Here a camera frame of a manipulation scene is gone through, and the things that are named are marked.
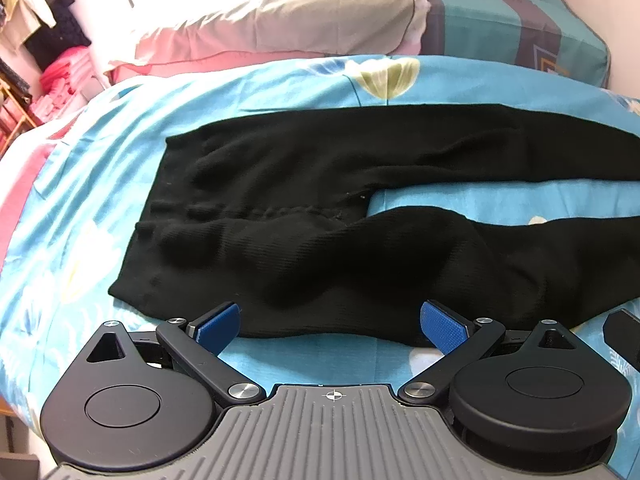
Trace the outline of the beige pink pillow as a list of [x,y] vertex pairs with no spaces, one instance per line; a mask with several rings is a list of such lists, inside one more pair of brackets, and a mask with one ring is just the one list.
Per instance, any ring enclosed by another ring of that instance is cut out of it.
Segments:
[[148,0],[107,75],[170,77],[287,58],[414,55],[428,0]]

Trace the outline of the pink folded clothes pile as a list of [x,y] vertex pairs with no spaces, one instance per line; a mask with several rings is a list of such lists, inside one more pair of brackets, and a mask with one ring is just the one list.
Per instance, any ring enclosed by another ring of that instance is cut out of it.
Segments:
[[30,111],[40,124],[58,119],[90,81],[95,81],[100,90],[107,88],[91,49],[67,49],[40,75],[42,95],[32,102]]

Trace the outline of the hanging clothes rack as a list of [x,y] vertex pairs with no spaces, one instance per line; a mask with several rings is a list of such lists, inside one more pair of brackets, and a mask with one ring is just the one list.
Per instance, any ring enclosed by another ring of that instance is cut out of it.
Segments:
[[92,45],[72,10],[75,0],[1,0],[1,45],[24,49],[44,72],[67,50]]

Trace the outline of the teal grey checked pillow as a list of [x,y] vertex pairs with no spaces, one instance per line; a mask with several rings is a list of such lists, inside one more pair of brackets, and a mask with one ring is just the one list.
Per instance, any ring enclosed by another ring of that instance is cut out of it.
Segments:
[[608,46],[564,0],[427,1],[423,55],[500,62],[608,86]]

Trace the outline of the black knit pants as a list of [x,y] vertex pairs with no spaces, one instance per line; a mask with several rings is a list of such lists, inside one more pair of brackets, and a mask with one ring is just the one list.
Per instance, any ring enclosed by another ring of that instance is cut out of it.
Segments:
[[436,206],[369,214],[413,184],[639,177],[633,133],[502,105],[290,110],[171,136],[110,294],[245,337],[357,334],[417,346],[436,300],[516,330],[575,326],[639,295],[639,221],[492,226]]

